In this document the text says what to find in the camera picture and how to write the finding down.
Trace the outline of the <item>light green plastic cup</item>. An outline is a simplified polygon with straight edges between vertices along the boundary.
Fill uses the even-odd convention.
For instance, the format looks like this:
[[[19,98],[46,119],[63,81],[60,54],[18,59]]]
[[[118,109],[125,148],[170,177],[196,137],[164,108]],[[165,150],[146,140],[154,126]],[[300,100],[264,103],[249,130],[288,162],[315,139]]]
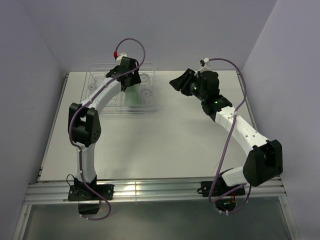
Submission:
[[[127,87],[124,95],[124,104],[131,106],[139,105],[140,103],[139,87],[137,85]]]

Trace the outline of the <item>small clear glass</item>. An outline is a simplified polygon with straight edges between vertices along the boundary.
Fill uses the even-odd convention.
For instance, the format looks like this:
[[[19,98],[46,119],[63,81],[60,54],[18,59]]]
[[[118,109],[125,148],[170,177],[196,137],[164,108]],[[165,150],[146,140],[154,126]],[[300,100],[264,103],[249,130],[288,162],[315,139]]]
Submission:
[[[91,95],[96,91],[98,86],[97,86],[97,83],[95,81],[93,81],[88,85],[87,88],[88,88],[88,95]]]

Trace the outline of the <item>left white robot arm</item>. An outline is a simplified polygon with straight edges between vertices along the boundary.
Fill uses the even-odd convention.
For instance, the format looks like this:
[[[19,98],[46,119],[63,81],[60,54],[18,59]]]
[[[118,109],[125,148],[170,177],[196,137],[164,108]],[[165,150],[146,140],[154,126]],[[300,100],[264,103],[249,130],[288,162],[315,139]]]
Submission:
[[[79,194],[86,200],[96,197],[95,144],[102,128],[100,113],[120,92],[141,83],[140,65],[134,58],[123,56],[120,63],[104,77],[100,86],[81,103],[72,103],[68,110],[68,135],[77,152],[77,181],[82,182]]]

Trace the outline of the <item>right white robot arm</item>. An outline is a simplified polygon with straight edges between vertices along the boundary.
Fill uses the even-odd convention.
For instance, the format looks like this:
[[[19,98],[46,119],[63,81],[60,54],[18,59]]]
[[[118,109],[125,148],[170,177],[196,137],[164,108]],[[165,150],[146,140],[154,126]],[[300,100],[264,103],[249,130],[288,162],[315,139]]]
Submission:
[[[227,170],[219,176],[216,189],[220,194],[229,194],[237,185],[258,187],[283,173],[281,143],[258,133],[238,114],[233,104],[220,93],[217,72],[196,73],[187,69],[169,84],[185,96],[198,98],[204,113],[227,130],[246,154],[244,166]]]

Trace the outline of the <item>clear acrylic dish rack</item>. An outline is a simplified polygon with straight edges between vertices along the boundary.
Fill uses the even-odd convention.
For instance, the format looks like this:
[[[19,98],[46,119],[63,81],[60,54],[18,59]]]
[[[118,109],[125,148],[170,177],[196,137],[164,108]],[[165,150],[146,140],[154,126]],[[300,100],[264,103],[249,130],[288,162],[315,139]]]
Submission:
[[[106,74],[116,66],[115,63],[94,63],[89,64],[87,66],[85,81],[83,85],[83,90],[81,94],[80,101],[83,102],[87,100],[90,96],[88,91],[88,85],[95,81],[97,83],[97,89],[105,80]],[[155,92],[155,75],[156,75],[156,65],[151,62],[144,63],[138,71],[139,75],[142,73],[146,73],[150,76],[152,80],[152,85],[150,87],[141,87],[140,84],[138,86],[139,98],[140,91],[142,89],[150,89],[153,91],[153,105],[125,105],[125,91],[121,91],[117,95],[115,95],[112,100],[108,102],[108,104],[101,111],[102,115],[111,115],[111,114],[144,114],[144,113],[153,113],[156,110],[156,92]]]

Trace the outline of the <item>black box under left base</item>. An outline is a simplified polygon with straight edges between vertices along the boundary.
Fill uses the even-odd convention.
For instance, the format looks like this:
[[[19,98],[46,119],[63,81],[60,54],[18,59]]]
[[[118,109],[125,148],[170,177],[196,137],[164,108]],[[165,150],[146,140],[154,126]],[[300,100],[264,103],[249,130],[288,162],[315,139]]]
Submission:
[[[98,203],[80,203],[78,204],[78,213],[80,215],[96,215],[100,209]]]

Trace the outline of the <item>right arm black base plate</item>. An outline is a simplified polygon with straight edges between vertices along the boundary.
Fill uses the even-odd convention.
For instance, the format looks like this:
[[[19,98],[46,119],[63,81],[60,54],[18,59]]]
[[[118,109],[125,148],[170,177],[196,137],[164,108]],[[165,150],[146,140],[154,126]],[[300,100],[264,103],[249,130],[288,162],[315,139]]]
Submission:
[[[202,197],[208,197],[212,183],[213,183],[213,181],[201,181],[200,188],[197,190],[197,193],[202,195]],[[222,194],[225,194],[228,191],[231,191],[238,186],[239,185],[227,186],[222,178],[218,178],[218,180],[215,184],[212,196],[219,197]],[[242,188],[235,190],[234,192],[229,193],[227,196],[244,196],[245,194],[246,194],[245,188],[242,187]]]

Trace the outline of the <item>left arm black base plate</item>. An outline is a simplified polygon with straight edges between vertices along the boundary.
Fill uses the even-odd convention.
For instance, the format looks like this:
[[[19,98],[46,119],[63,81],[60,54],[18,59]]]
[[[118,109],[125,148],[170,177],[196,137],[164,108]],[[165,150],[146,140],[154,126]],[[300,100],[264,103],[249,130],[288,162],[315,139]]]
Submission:
[[[98,184],[90,186],[95,192],[101,195],[107,201],[113,199],[114,185],[113,184]],[[69,188],[67,200],[69,202],[78,201],[98,201],[101,197],[89,190],[85,185],[75,186]]]

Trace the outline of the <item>aluminium rail frame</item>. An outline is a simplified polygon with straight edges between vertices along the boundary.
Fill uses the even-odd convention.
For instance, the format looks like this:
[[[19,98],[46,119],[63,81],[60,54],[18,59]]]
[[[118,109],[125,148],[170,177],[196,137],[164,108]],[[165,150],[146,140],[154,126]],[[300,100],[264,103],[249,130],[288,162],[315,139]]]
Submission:
[[[97,143],[100,184],[113,184],[111,216],[87,221],[67,200],[67,174],[77,168],[67,136],[68,108],[82,99],[85,74],[65,79],[35,184],[28,186],[16,240],[298,240],[281,178],[251,189],[245,207],[228,216],[197,193],[211,181],[226,131],[194,98],[176,93],[177,70],[154,76],[155,112],[106,114]]]

